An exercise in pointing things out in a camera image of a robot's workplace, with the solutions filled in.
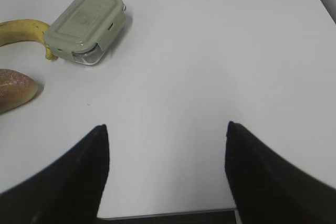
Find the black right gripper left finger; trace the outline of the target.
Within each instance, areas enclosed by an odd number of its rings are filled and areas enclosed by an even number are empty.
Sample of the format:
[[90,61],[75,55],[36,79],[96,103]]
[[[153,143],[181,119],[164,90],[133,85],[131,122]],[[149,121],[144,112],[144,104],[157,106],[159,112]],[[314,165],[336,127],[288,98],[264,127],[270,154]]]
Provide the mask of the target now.
[[1,223],[95,223],[108,174],[108,132],[99,125],[45,169],[1,193]]

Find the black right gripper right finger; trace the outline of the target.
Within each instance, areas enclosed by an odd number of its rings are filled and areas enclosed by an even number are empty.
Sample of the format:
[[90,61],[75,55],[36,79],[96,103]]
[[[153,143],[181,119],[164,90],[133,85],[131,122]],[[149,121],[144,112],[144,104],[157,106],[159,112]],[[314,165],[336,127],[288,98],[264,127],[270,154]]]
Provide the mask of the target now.
[[242,223],[335,223],[335,189],[230,121],[225,173]]

